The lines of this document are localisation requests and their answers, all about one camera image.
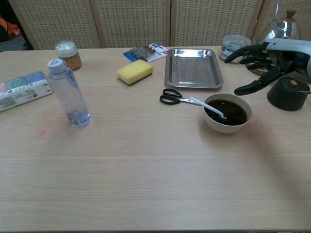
wicker wall panel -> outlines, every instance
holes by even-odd
[[[228,34],[251,37],[262,0],[172,0],[171,45],[221,45]]]
[[[78,48],[100,48],[88,0],[10,0],[27,37],[37,50],[54,49],[63,39]]]
[[[311,40],[311,1],[310,0],[265,0],[258,18],[256,26],[256,36],[258,32],[272,22],[276,3],[280,5],[279,18],[286,16],[286,11],[295,9],[297,12],[294,19],[301,27],[301,36],[303,40]]]
[[[170,40],[171,0],[91,0],[102,48]]]

white bowl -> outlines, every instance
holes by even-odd
[[[242,125],[224,125],[224,124],[218,123],[217,121],[210,118],[207,115],[207,113],[205,112],[204,107],[203,107],[204,120],[215,131],[218,131],[220,133],[235,133],[236,131],[239,131],[240,129],[242,129],[249,122],[250,118],[252,117],[251,107],[249,106],[249,104],[245,100],[242,100],[240,97],[237,97],[237,96],[231,95],[231,94],[219,93],[219,94],[214,94],[214,95],[207,97],[207,99],[204,102],[208,103],[211,100],[232,101],[232,102],[236,103],[237,105],[239,105],[240,107],[242,107],[242,109],[244,109],[246,114],[247,114],[247,121]]]

orange object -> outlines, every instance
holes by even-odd
[[[9,34],[9,37],[18,36],[21,34],[18,26],[13,23],[5,21],[3,18],[0,18],[0,25],[5,28],[6,32]]]

scissor blade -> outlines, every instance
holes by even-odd
[[[198,104],[197,102],[195,102],[192,99],[180,99],[180,101],[186,102],[186,103],[190,103],[190,104],[194,104],[194,105],[197,105],[197,106],[201,106],[200,104]]]

black scissor handle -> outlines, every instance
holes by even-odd
[[[180,103],[180,99],[174,96],[162,95],[160,96],[160,102],[168,105],[174,105]]]
[[[164,96],[174,96],[174,97],[177,97],[177,98],[182,98],[183,97],[178,91],[176,91],[174,89],[169,89],[169,88],[164,89],[162,94]]]

